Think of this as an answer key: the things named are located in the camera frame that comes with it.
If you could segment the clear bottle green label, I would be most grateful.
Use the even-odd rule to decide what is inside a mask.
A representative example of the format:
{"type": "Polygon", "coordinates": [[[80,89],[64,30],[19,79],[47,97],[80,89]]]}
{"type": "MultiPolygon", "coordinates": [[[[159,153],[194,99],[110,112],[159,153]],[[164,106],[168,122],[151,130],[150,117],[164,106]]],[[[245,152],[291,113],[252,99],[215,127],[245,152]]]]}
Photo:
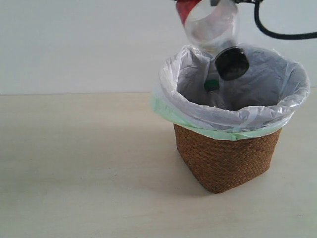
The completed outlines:
{"type": "Polygon", "coordinates": [[[204,83],[209,106],[224,109],[225,103],[220,94],[219,81],[217,79],[207,79],[204,83]]]}

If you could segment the woven brown wicker bin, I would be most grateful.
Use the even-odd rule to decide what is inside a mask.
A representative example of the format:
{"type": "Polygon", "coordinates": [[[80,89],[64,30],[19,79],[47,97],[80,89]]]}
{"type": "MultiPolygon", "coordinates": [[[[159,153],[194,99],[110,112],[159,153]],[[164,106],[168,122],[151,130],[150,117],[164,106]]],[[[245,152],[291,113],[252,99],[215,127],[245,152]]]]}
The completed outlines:
{"type": "Polygon", "coordinates": [[[237,141],[216,140],[174,125],[177,150],[203,188],[223,193],[265,173],[281,130],[237,141]]]}

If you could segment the translucent white bin liner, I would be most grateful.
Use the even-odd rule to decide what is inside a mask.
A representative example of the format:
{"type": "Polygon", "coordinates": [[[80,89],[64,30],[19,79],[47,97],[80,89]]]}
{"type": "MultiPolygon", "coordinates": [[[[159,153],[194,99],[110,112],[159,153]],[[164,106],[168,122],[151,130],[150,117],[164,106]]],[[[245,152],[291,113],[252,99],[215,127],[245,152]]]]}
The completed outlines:
{"type": "Polygon", "coordinates": [[[305,69],[274,51],[242,48],[250,68],[242,77],[224,81],[210,55],[184,46],[163,64],[153,96],[198,128],[246,132],[284,126],[309,95],[305,69]],[[209,106],[207,79],[219,81],[224,109],[209,106]]]}

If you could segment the clear bottle red label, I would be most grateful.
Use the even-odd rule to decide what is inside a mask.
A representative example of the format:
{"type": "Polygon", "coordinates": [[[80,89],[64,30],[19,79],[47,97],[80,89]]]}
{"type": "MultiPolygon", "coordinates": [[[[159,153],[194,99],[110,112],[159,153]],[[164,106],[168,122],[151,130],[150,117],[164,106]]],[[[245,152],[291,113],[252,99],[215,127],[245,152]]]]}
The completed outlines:
{"type": "Polygon", "coordinates": [[[244,50],[237,44],[239,12],[234,0],[177,0],[175,7],[192,45],[209,53],[225,81],[249,69],[244,50]]]}

